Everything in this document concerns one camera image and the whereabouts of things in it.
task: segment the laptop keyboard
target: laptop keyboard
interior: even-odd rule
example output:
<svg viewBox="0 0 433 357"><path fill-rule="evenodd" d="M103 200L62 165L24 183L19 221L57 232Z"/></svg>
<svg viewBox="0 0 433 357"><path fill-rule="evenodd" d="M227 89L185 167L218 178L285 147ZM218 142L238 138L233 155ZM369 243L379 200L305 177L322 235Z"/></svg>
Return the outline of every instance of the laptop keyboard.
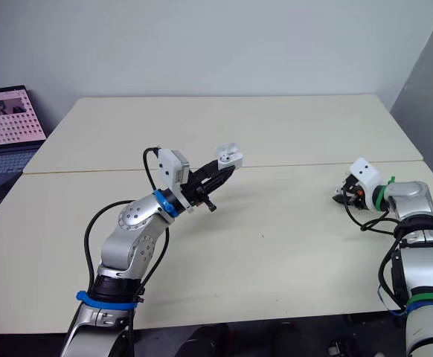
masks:
<svg viewBox="0 0 433 357"><path fill-rule="evenodd" d="M20 173L34 152L0 155L0 173Z"/></svg>

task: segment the laptop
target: laptop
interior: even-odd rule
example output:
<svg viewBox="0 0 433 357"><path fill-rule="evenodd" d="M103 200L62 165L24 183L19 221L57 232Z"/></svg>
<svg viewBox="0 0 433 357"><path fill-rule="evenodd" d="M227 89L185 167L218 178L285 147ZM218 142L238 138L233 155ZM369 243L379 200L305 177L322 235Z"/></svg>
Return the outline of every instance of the laptop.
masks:
<svg viewBox="0 0 433 357"><path fill-rule="evenodd" d="M25 86L0 88L0 187L19 176L45 140Z"/></svg>

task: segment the laptop screen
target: laptop screen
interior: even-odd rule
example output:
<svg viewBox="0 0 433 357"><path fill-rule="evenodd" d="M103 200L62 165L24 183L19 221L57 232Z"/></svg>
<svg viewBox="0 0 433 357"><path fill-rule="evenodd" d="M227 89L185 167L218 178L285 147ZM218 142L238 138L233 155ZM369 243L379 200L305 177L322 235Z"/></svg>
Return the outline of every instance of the laptop screen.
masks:
<svg viewBox="0 0 433 357"><path fill-rule="evenodd" d="M0 145L45 139L25 87L0 90Z"/></svg>

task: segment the white table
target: white table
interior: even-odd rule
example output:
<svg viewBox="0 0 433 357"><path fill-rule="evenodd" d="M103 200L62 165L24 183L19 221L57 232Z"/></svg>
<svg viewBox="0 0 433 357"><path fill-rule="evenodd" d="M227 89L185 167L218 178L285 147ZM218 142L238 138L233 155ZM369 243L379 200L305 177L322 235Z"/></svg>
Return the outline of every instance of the white table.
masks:
<svg viewBox="0 0 433 357"><path fill-rule="evenodd" d="M422 158L372 94L83 98L25 172L143 169L142 151L155 145L200 167L232 141L246 167Z"/></svg>
<svg viewBox="0 0 433 357"><path fill-rule="evenodd" d="M386 178L427 182L433 196L433 174L422 161L376 166ZM332 201L347 168L236 171L212 195L214 213L197 208L170 228L135 328L383 310L377 269L393 238L360 232ZM74 296L87 286L88 221L107 203L150 191L143 171L21 177L0 206L0 333L65 332ZM92 231L96 264L118 211Z"/></svg>

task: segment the blue cable tie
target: blue cable tie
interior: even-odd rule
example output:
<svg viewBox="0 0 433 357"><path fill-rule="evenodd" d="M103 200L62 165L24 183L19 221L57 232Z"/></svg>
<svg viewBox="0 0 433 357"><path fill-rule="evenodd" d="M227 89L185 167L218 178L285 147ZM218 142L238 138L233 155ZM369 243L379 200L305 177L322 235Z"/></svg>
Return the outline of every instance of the blue cable tie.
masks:
<svg viewBox="0 0 433 357"><path fill-rule="evenodd" d="M164 195L162 195L159 190L155 190L153 195L157 198L158 203L164 208L165 212L170 214L173 218L179 215L175 207L165 199Z"/></svg>
<svg viewBox="0 0 433 357"><path fill-rule="evenodd" d="M85 305L106 310L131 310L137 307L137 303L104 303L91 299L87 292L81 290L76 294L76 299L82 301Z"/></svg>

